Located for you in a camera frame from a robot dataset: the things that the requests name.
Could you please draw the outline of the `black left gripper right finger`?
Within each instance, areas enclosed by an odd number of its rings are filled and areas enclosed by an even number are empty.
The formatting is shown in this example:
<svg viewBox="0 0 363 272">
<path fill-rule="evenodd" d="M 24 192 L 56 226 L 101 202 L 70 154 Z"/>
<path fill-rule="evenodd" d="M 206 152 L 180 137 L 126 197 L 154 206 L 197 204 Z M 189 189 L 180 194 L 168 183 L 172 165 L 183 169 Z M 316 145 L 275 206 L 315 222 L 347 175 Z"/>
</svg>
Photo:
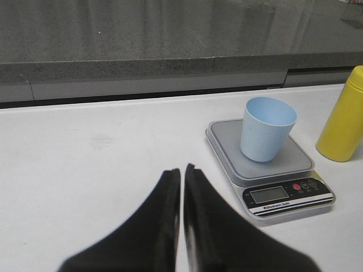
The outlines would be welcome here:
<svg viewBox="0 0 363 272">
<path fill-rule="evenodd" d="M 193 271 L 320 270 L 240 216 L 193 164 L 185 172 L 184 232 Z"/>
</svg>

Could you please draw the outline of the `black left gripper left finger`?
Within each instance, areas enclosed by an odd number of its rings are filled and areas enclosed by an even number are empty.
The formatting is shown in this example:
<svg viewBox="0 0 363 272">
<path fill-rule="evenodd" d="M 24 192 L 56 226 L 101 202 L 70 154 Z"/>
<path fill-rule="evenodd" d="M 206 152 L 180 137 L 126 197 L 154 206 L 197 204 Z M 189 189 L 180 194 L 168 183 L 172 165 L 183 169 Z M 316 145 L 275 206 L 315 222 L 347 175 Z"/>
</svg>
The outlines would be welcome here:
<svg viewBox="0 0 363 272">
<path fill-rule="evenodd" d="M 71 256 L 60 271 L 175 271 L 180 171 L 164 171 L 142 205 L 121 226 Z"/>
</svg>

